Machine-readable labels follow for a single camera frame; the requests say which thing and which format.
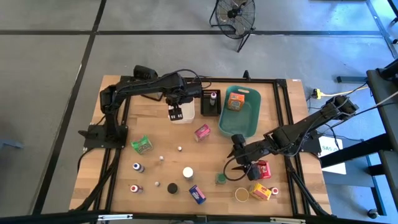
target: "gray floor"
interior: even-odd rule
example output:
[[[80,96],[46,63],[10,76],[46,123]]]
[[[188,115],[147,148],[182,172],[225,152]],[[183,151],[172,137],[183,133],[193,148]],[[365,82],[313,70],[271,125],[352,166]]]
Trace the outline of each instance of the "gray floor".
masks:
[[[384,0],[372,0],[388,28],[394,18]],[[100,1],[0,1],[0,29],[91,29]],[[100,30],[210,30],[214,1],[108,1]],[[257,1],[258,30],[377,30],[362,1]],[[394,27],[388,28],[394,35]],[[43,166],[75,81],[87,36],[0,35],[0,137],[22,141],[22,150],[0,150],[0,217],[29,213]],[[81,84],[65,143],[54,173],[44,212],[67,211],[76,178],[76,163],[91,120],[103,75],[131,75],[135,65],[159,74],[191,68],[202,75],[241,77],[249,70],[258,78],[298,78],[307,95],[352,90],[358,85],[335,83],[338,75],[364,75],[393,58],[380,37],[253,36],[242,49],[222,35],[97,36]],[[361,109],[374,104],[368,90],[351,95]],[[319,107],[326,99],[312,100]],[[371,138],[384,132],[377,111],[368,112],[335,129],[351,138]],[[380,179],[387,189],[385,179]],[[333,213],[368,220],[374,208],[369,189],[329,185]],[[384,191],[388,217],[397,212]]]

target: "electric fan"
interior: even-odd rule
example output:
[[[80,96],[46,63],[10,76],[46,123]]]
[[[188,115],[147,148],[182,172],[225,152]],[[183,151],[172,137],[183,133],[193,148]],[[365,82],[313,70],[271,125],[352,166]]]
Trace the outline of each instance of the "electric fan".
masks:
[[[211,24],[214,14],[216,14],[217,25]],[[255,29],[253,27],[255,18],[256,4],[254,0],[217,0],[209,23],[212,27],[218,26],[222,33],[229,38],[242,39],[238,47],[238,52],[240,52]]]

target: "green basket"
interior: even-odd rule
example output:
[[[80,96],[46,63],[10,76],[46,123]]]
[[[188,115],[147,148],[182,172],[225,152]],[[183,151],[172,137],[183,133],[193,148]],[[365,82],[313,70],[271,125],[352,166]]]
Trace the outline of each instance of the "green basket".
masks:
[[[244,104],[240,111],[228,109],[230,93],[244,95]],[[241,86],[230,86],[226,90],[224,107],[221,112],[218,127],[225,136],[242,134],[244,138],[250,138],[256,133],[259,121],[261,95],[258,91]]]

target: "white container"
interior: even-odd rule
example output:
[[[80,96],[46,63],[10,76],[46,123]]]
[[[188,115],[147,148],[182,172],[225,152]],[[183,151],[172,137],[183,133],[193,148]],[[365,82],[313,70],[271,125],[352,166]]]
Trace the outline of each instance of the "white container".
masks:
[[[183,118],[181,120],[171,121],[173,124],[189,124],[195,118],[195,99],[191,103],[183,103],[179,105],[182,111]]]

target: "yellow cable connector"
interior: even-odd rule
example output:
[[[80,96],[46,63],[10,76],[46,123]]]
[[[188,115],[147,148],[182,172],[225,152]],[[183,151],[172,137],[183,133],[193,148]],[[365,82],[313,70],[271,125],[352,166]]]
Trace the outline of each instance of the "yellow cable connector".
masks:
[[[364,90],[364,89],[367,89],[367,88],[369,88],[369,87],[368,87],[368,86],[362,87],[362,88],[357,89],[356,91],[358,91],[358,90]],[[317,99],[317,100],[320,100],[321,97],[323,97],[323,96],[324,96],[324,97],[325,97],[325,96],[327,96],[327,97],[333,97],[333,96],[338,96],[338,95],[344,95],[344,94],[352,93],[353,91],[354,91],[354,90],[350,90],[350,91],[346,91],[346,92],[342,92],[342,93],[335,93],[335,94],[324,94],[324,93],[321,92],[320,89],[313,89],[312,94],[311,94],[311,97],[312,97],[312,98],[315,98],[315,99]]]

